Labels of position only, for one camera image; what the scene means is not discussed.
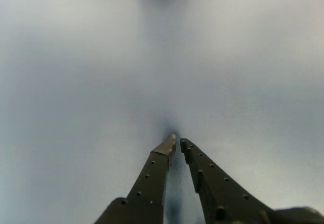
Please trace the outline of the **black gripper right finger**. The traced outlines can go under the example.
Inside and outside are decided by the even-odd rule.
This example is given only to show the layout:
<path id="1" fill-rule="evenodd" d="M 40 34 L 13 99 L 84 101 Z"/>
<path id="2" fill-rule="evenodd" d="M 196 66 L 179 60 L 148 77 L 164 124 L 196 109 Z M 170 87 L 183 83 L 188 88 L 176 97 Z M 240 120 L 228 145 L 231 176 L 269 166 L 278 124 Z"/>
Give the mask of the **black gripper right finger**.
<path id="1" fill-rule="evenodd" d="M 180 140 L 206 223 L 274 223 L 272 210 L 234 181 L 197 145 Z"/>

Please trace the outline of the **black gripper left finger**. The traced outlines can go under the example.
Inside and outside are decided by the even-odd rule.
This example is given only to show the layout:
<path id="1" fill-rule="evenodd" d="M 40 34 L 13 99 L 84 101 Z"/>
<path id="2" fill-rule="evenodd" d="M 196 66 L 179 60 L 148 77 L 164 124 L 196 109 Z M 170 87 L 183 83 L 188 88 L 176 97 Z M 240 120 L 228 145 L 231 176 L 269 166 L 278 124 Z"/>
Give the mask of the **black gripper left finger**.
<path id="1" fill-rule="evenodd" d="M 176 152 L 176 135 L 171 134 L 154 148 L 132 189 L 116 198 L 95 223 L 163 223 L 166 182 Z"/>

